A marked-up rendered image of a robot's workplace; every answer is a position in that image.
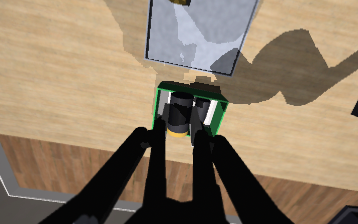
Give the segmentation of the black battery with gold top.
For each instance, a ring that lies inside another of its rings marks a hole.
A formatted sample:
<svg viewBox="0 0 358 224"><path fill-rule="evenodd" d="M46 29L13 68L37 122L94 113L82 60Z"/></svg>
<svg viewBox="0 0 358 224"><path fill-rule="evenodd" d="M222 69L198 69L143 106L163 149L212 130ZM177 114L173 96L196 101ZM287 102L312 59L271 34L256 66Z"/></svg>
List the black battery with gold top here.
<svg viewBox="0 0 358 224"><path fill-rule="evenodd" d="M185 5L187 2L187 0L169 0L169 1L179 5Z"/></svg>
<svg viewBox="0 0 358 224"><path fill-rule="evenodd" d="M173 137L185 137L188 134L194 95L186 92L172 92L167 132Z"/></svg>
<svg viewBox="0 0 358 224"><path fill-rule="evenodd" d="M211 103L211 101L209 99L204 99L204 98L199 98L199 97L196 98L195 106L197 107L199 118L203 122L203 124L204 124L210 103Z"/></svg>

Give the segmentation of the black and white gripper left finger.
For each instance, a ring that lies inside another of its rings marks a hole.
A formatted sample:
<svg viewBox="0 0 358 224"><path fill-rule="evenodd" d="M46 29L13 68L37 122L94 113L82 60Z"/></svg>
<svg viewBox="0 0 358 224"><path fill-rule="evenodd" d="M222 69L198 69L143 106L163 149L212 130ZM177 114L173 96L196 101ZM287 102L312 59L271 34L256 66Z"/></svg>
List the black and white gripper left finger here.
<svg viewBox="0 0 358 224"><path fill-rule="evenodd" d="M104 224L151 147L139 224L167 224L166 134L170 103L154 129L137 127L86 186L38 224Z"/></svg>

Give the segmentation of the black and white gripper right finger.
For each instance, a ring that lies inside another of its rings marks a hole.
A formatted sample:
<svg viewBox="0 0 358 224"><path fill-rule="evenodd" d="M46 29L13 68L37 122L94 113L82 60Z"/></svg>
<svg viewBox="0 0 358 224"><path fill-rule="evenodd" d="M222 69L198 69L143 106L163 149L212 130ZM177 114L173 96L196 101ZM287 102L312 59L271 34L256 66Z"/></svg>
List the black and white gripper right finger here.
<svg viewBox="0 0 358 224"><path fill-rule="evenodd" d="M192 200L199 200L200 224L227 224L214 166L242 224L294 224L279 210L228 140L222 135L208 135L196 106L192 107L189 127L194 147Z"/></svg>

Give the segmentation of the green open-top box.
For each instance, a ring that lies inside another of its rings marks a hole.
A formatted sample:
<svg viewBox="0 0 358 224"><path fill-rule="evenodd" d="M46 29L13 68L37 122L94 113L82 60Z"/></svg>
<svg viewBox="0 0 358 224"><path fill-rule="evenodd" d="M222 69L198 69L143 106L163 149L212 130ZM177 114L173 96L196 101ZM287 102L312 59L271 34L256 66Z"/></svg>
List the green open-top box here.
<svg viewBox="0 0 358 224"><path fill-rule="evenodd" d="M214 137L217 135L229 101L221 93L215 93L165 82L160 82L157 87L152 129L154 129L154 121L157 120L159 116L162 116L165 103L170 103L170 96L172 92L186 92L194 95L193 106L195 106L197 97L210 99L211 103L203 125L209 136Z"/></svg>

